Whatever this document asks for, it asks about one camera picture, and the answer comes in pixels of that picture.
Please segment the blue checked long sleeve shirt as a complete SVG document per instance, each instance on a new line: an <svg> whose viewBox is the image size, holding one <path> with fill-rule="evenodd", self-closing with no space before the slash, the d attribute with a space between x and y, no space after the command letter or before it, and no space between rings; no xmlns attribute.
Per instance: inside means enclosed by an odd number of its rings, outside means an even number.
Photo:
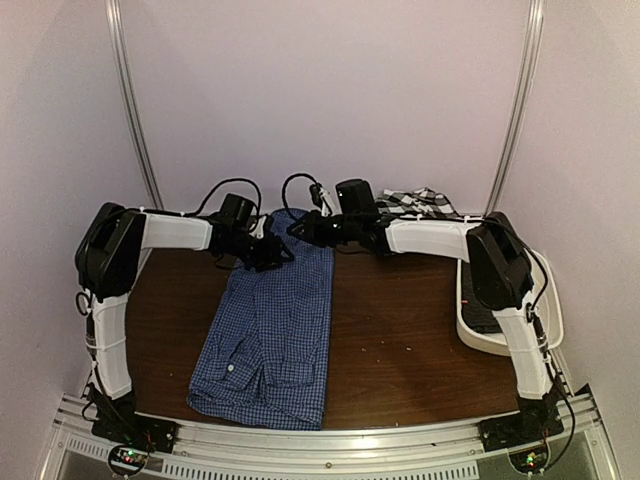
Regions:
<svg viewBox="0 0 640 480"><path fill-rule="evenodd" d="M334 253L287 234L301 213L273 214L272 230L293 261L229 276L190 380L187 403L195 411L249 426L321 429Z"/></svg>

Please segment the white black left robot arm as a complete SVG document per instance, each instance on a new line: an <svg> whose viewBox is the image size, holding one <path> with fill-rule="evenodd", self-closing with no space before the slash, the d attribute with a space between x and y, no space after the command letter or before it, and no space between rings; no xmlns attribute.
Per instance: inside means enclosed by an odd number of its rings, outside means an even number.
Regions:
<svg viewBox="0 0 640 480"><path fill-rule="evenodd" d="M126 308L146 250L183 249L232 256L248 270L269 271L293 261L284 241L272 232L270 215L254 215L255 204L230 194L209 216L107 202L79 245L74 263L80 292L76 306L86 319L85 341L92 362L96 424L123 444L144 434L136 415L127 366Z"/></svg>

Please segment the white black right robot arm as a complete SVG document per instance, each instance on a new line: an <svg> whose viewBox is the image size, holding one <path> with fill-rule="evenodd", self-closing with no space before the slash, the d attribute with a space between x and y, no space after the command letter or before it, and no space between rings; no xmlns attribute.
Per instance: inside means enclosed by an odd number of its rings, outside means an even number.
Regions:
<svg viewBox="0 0 640 480"><path fill-rule="evenodd" d="M530 442L563 428L557 404L564 395L553 371L549 341L538 304L549 288L540 258L518 237L501 212L484 217L452 218L399 202L376 200L363 179L336 186L338 199L315 183L310 188L315 209L293 220L289 235L318 247L356 242L379 255L425 254L468 264L475 299L492 312L506 340L518 391L518 413L487 420L486 438L514 433Z"/></svg>

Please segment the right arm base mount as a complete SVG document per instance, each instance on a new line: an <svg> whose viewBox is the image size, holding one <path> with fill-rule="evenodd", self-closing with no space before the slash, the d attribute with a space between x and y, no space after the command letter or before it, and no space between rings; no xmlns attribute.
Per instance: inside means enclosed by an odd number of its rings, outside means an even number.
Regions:
<svg viewBox="0 0 640 480"><path fill-rule="evenodd" d="M491 452L541 442L548 436L563 433L564 425L556 418L541 424L538 420L526 420L522 413L515 413L482 420L478 429L484 451Z"/></svg>

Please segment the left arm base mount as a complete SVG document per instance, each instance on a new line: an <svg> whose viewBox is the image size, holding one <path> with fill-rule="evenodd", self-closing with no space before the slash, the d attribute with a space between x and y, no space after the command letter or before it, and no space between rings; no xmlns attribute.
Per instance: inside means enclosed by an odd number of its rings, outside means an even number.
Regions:
<svg viewBox="0 0 640 480"><path fill-rule="evenodd" d="M172 453L178 425L176 422L134 415L126 422L117 416L99 413L93 435L149 453Z"/></svg>

